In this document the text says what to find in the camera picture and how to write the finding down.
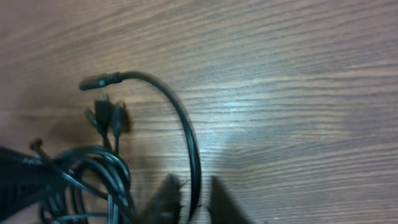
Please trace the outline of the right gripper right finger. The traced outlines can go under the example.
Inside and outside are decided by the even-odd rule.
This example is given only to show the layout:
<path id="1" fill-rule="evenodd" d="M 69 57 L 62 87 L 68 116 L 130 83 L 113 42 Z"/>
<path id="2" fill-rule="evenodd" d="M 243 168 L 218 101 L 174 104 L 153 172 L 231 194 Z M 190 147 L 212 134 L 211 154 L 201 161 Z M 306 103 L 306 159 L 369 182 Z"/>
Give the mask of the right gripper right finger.
<path id="1" fill-rule="evenodd" d="M 208 206 L 211 224 L 250 224 L 229 195 L 217 176 L 211 177 L 210 202 Z"/>

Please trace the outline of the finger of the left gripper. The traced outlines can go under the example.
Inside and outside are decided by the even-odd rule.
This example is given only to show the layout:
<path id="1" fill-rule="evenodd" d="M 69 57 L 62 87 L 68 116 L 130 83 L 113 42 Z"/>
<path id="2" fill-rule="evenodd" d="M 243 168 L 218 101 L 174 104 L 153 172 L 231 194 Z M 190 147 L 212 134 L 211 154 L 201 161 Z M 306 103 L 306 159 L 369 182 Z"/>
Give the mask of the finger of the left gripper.
<path id="1" fill-rule="evenodd" d="M 67 181 L 40 158 L 1 147 L 1 220 L 63 191 Z"/>

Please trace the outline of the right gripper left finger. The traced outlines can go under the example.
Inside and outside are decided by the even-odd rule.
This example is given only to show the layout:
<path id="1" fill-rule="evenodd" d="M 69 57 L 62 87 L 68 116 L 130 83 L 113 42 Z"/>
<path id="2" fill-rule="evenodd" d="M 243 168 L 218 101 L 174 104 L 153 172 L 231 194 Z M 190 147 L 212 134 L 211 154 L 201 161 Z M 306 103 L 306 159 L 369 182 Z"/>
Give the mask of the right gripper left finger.
<path id="1" fill-rule="evenodd" d="M 138 214 L 141 224 L 179 224 L 182 193 L 178 177 L 168 174 L 145 209 Z"/>

